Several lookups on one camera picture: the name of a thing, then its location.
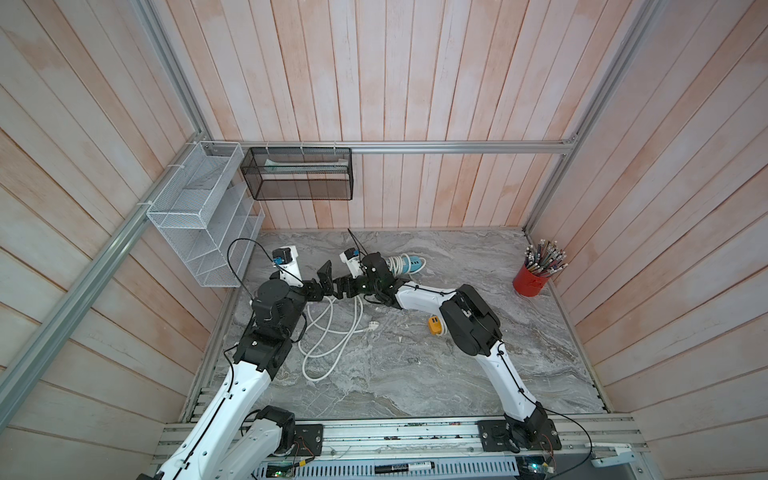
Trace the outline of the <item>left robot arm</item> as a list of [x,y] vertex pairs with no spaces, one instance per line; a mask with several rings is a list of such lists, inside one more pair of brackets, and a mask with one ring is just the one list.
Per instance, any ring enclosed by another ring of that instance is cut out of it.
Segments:
[[180,447],[154,479],[250,479],[267,457],[294,448],[294,415],[267,406],[239,438],[246,417],[267,390],[294,344],[294,331],[309,300],[321,300],[322,288],[301,278],[296,249],[257,290],[252,318],[235,347],[229,376]]

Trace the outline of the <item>orange power strip with cord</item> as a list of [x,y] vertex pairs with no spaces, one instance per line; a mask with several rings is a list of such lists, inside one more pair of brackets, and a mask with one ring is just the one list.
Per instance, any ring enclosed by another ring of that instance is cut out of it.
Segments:
[[431,316],[427,322],[429,332],[434,336],[443,336],[447,332],[447,326],[444,320],[436,315]]

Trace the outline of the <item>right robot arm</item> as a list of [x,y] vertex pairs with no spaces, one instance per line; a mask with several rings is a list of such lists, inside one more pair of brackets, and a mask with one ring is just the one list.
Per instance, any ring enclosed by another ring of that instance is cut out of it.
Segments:
[[379,253],[364,256],[342,277],[334,277],[331,263],[326,262],[318,277],[324,292],[338,299],[372,296],[387,307],[437,317],[455,346],[478,362],[494,387],[512,449],[562,448],[547,409],[524,385],[509,358],[500,319],[474,287],[439,289],[397,277]]

